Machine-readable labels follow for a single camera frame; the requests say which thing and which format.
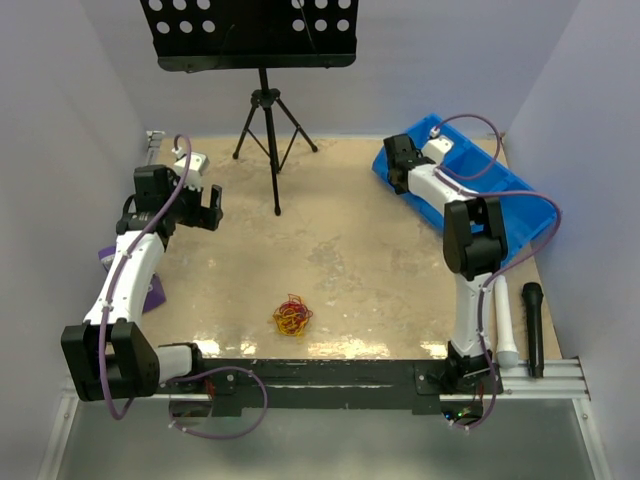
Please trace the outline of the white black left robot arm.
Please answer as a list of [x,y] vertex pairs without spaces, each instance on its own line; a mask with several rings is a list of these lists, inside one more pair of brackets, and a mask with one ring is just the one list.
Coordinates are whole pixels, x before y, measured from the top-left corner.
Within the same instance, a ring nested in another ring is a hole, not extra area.
[[168,380],[185,392],[200,390],[207,368],[192,343],[153,347],[141,331],[144,304],[177,226],[214,231],[223,218],[222,190],[202,203],[206,157],[134,171],[134,192],[116,224],[114,256],[98,298],[84,320],[68,326],[61,347],[79,398],[101,401],[153,395]]

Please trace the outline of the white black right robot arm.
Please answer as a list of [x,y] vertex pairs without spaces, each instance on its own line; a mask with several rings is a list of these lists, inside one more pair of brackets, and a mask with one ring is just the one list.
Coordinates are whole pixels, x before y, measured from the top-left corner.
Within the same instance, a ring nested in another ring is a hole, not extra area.
[[443,255],[456,280],[456,321],[447,346],[440,384],[447,390],[469,392],[493,366],[486,332],[492,275],[508,253],[500,201],[482,197],[444,171],[448,152],[432,139],[423,154],[407,134],[383,140],[387,180],[396,194],[410,193],[443,216]]

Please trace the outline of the blue three-compartment plastic bin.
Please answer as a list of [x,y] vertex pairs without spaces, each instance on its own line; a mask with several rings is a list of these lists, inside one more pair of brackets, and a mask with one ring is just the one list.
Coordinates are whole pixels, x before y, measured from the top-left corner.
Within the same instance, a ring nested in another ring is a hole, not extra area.
[[[431,129],[440,121],[440,116],[431,113],[407,128],[405,133],[417,147],[422,148],[429,138]],[[455,143],[454,148],[444,159],[446,168],[467,177],[489,165],[494,150],[485,152],[450,124],[443,126],[441,133]],[[462,184],[469,190],[481,193],[532,189],[524,180],[500,163],[492,166],[483,176],[470,181],[465,180]],[[443,215],[428,202],[411,193],[403,194],[401,198],[438,232],[443,231]],[[502,197],[500,202],[509,247],[505,261],[510,262],[525,246],[541,238],[543,232],[554,225],[557,214],[552,205],[533,196]]]

